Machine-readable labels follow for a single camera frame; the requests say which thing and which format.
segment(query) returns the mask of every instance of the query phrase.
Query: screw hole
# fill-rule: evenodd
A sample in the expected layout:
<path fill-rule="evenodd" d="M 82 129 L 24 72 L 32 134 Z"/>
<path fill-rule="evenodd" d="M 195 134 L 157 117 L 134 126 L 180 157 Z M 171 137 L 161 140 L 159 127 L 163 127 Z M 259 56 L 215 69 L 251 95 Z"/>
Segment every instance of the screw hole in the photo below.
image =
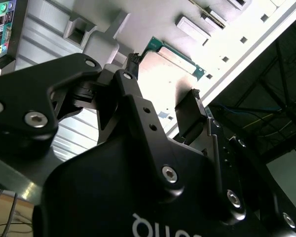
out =
<path fill-rule="evenodd" d="M 150 109 L 148 109 L 148 108 L 146 108 L 146 107 L 144 107 L 143 109 L 144 109 L 144 111 L 145 111 L 147 114 L 150 114 Z"/>
<path fill-rule="evenodd" d="M 126 77 L 127 79 L 133 78 L 130 74 L 128 73 L 123 73 L 123 76 Z"/>
<path fill-rule="evenodd" d="M 90 67 L 95 67 L 95 63 L 94 62 L 92 62 L 91 60 L 89 60 L 89 59 L 86 59 L 85 60 L 85 63 L 87 64 L 87 65 L 89 65 Z"/>
<path fill-rule="evenodd" d="M 157 130 L 157 127 L 153 124 L 149 124 L 149 127 L 152 131 L 156 131 Z"/>
<path fill-rule="evenodd" d="M 42 122 L 42 119 L 41 119 L 41 117 L 39 117 L 39 116 L 33 116 L 33 117 L 31 117 L 31 120 L 32 120 L 33 122 Z"/>
<path fill-rule="evenodd" d="M 225 161 L 225 163 L 226 163 L 227 166 L 232 167 L 230 161 L 228 161 L 227 159 L 225 159 L 224 161 Z"/>
<path fill-rule="evenodd" d="M 226 152 L 227 154 L 229 154 L 229 150 L 226 147 L 222 148 L 224 152 Z"/>

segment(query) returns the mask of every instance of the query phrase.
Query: silver metal panel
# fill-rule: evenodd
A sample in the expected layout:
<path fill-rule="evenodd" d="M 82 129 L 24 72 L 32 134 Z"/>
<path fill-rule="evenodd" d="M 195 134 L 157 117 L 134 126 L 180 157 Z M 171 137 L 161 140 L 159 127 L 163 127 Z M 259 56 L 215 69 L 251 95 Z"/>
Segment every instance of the silver metal panel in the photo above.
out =
<path fill-rule="evenodd" d="M 96 141 L 77 133 L 71 127 L 62 126 L 61 124 L 59 125 L 58 133 L 55 139 L 57 139 L 57 136 L 60 136 L 61 138 L 66 138 L 68 141 L 71 141 L 72 143 L 82 146 L 86 149 L 91 149 L 92 147 L 97 145 Z"/>
<path fill-rule="evenodd" d="M 63 127 L 70 127 L 72 131 L 86 136 L 95 142 L 98 140 L 99 131 L 85 122 L 77 120 L 76 118 L 64 119 L 61 121 L 60 125 Z"/>
<path fill-rule="evenodd" d="M 30 0 L 28 14 L 61 33 L 65 32 L 69 21 L 69 15 L 44 0 Z"/>
<path fill-rule="evenodd" d="M 24 60 L 21 59 L 21 58 L 18 58 L 18 59 L 16 60 L 16 67 L 15 67 L 15 70 L 17 71 L 17 70 L 20 70 L 20 69 L 23 69 L 23 68 L 28 68 L 28 67 L 30 67 L 30 66 L 32 66 L 32 64 L 30 64 L 30 63 L 24 61 Z"/>
<path fill-rule="evenodd" d="M 41 48 L 29 43 L 25 39 L 21 39 L 20 41 L 19 52 L 22 55 L 26 55 L 27 58 L 36 63 L 44 63 L 57 58 Z"/>

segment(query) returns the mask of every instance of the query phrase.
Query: robotic arm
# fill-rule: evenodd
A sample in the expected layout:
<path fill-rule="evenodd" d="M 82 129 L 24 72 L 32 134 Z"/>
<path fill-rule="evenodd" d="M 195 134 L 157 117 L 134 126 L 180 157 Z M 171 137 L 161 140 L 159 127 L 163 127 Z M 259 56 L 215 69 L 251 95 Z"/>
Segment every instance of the robotic arm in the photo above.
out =
<path fill-rule="evenodd" d="M 109 71 L 73 54 L 0 77 L 0 184 L 36 206 L 35 237 L 296 237 L 296 208 L 197 91 L 167 138 L 137 84 L 138 57 Z M 62 163 L 58 121 L 96 109 L 99 145 Z"/>

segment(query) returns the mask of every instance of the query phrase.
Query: computer port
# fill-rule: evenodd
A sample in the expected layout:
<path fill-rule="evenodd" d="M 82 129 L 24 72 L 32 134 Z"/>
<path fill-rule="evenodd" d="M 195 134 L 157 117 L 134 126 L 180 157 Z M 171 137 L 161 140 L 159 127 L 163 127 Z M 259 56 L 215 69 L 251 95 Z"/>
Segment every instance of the computer port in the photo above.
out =
<path fill-rule="evenodd" d="M 0 17 L 0 26 L 4 24 L 4 16 Z"/>
<path fill-rule="evenodd" d="M 8 10 L 12 10 L 13 9 L 13 2 L 9 2 L 9 5 L 8 5 Z"/>
<path fill-rule="evenodd" d="M 7 8 L 8 8 L 8 5 L 5 3 L 5 4 L 1 5 L 0 10 L 1 10 L 1 12 L 5 12 Z"/>

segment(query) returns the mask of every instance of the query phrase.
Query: black metal bracket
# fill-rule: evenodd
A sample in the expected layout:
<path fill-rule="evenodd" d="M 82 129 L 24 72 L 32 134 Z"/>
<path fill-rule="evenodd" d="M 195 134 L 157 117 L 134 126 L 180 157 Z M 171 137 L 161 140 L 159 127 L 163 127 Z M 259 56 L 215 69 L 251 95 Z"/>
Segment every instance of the black metal bracket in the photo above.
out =
<path fill-rule="evenodd" d="M 236 137 L 230 140 L 235 149 L 237 164 L 242 167 L 240 174 L 244 195 L 255 202 L 253 206 L 259 210 L 260 221 L 273 236 L 296 236 L 295 206 L 274 180 L 266 165 L 240 143 Z"/>
<path fill-rule="evenodd" d="M 220 124 L 213 118 L 208 118 L 203 132 L 190 146 L 202 151 L 213 165 L 215 191 L 219 203 L 215 215 L 220 216 L 220 219 L 228 224 L 243 220 L 246 208 L 241 204 L 244 203 L 244 199 L 235 158 L 223 136 Z M 230 203 L 229 198 L 234 198 L 235 203 Z"/>

